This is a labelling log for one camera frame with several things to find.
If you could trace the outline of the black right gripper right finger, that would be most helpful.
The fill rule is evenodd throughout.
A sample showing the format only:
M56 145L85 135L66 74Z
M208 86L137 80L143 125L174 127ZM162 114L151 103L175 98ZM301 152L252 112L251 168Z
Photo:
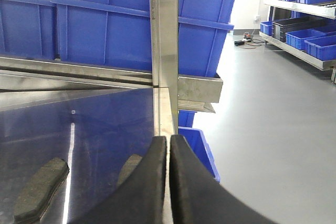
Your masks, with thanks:
M272 223L222 187L182 135L171 136L170 191L174 223Z

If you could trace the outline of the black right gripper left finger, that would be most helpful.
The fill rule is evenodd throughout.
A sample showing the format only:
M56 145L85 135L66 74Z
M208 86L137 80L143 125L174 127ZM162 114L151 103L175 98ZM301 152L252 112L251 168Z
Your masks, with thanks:
M72 223L162 223L166 137L155 136L130 176L105 200Z

